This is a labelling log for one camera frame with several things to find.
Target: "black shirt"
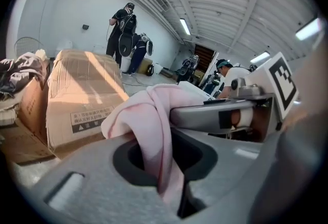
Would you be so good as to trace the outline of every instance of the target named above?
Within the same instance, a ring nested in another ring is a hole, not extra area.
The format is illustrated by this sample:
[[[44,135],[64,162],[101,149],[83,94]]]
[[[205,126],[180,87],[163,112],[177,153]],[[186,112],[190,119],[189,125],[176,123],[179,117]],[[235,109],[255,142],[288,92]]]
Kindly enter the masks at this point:
[[[140,34],[134,34],[132,38],[132,48],[137,46],[137,48],[146,48],[146,43],[141,40]]]
[[[115,26],[114,26],[113,31],[112,31],[111,35],[109,36],[109,38],[119,39],[122,32],[118,27],[118,21],[123,19],[125,16],[127,16],[131,13],[133,13],[133,11],[130,9],[120,9],[113,15],[112,19],[116,19],[117,21],[115,23]]]

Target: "concrete floor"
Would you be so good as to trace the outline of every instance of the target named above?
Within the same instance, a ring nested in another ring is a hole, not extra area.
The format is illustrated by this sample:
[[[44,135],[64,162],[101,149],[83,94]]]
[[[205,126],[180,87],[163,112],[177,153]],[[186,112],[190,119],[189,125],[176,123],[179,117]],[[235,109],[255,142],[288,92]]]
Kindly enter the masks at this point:
[[[121,78],[124,89],[129,96],[144,90],[147,86],[154,86],[157,84],[174,84],[175,80],[167,78],[160,74],[154,74],[153,76],[146,76],[143,74],[134,74],[127,76],[122,74]],[[16,176],[16,180],[26,187],[30,187],[35,184],[47,171],[56,166],[60,160],[58,158],[30,164],[26,166],[19,166],[12,163],[13,172]]]

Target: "pink cloth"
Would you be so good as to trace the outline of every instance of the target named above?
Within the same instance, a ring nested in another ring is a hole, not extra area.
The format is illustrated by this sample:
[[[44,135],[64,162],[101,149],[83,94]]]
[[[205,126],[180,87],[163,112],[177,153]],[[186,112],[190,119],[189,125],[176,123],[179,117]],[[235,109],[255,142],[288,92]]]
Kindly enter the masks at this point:
[[[106,138],[134,133],[145,171],[157,177],[158,193],[165,203],[181,197],[184,179],[172,157],[170,110],[199,105],[203,105],[203,99],[179,86],[156,85],[116,107],[101,124]]]

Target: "gray plastic surface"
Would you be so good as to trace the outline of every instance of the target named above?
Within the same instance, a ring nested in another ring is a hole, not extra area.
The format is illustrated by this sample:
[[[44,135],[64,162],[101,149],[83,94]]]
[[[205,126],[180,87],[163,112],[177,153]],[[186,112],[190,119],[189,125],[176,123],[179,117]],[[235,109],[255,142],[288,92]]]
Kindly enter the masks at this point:
[[[32,193],[45,203],[51,192],[70,173],[85,176],[81,190],[73,194],[61,211],[81,223],[176,223],[179,218],[161,200],[155,187],[129,184],[116,171],[112,156],[132,136],[121,136],[89,144],[74,152],[46,174]]]
[[[211,146],[218,154],[218,162],[211,173],[205,179],[189,183],[193,197],[206,206],[213,205],[236,186],[255,162],[252,155],[259,155],[263,145],[209,136],[192,130],[179,131]]]
[[[62,210],[66,218],[58,218],[60,223],[263,223],[297,199],[320,166],[327,141],[326,117],[327,113],[305,119],[287,133],[271,134],[263,144],[177,130],[181,137],[192,137],[218,154],[218,163],[207,177],[189,183],[190,202],[201,201],[206,208],[185,219],[161,201],[154,187],[133,186],[116,172],[112,154],[131,136],[78,150],[43,177],[32,194],[44,208],[56,185],[70,172],[78,172],[86,181]],[[246,156],[236,150],[246,151]],[[258,150],[257,158],[247,157],[247,152]]]
[[[219,126],[219,112],[253,107],[254,102],[230,99],[223,103],[172,109],[170,121],[179,128],[213,134],[230,133],[230,129]]]

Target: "person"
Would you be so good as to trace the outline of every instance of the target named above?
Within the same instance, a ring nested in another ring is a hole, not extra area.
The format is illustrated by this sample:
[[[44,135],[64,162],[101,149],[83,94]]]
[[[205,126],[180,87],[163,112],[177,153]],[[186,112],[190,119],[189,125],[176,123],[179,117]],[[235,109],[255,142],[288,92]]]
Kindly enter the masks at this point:
[[[209,75],[207,78],[207,85],[204,88],[204,92],[207,94],[212,94],[214,88],[217,86],[216,84],[213,83],[213,80],[217,79],[220,81],[220,77],[217,75],[217,71],[215,70],[212,75]]]
[[[109,20],[109,25],[114,26],[111,35],[109,36],[108,43],[107,43],[107,50],[106,54],[113,57],[115,53],[115,61],[118,63],[119,67],[121,67],[122,56],[118,49],[118,42],[119,37],[121,36],[122,32],[118,27],[119,20],[123,19],[125,16],[133,13],[134,4],[127,3],[124,9],[118,10],[113,17]]]
[[[145,54],[146,54],[146,43],[141,40],[141,34],[134,34],[132,38],[132,48],[136,47],[133,56],[131,58],[131,63],[127,72],[123,72],[128,76],[131,76],[138,70]]]
[[[233,67],[229,61],[225,59],[220,59],[216,63],[217,71],[222,74],[225,78],[224,88],[222,92],[218,95],[217,99],[227,98],[231,91],[231,82],[237,78],[243,78],[250,74],[251,72],[244,67]]]

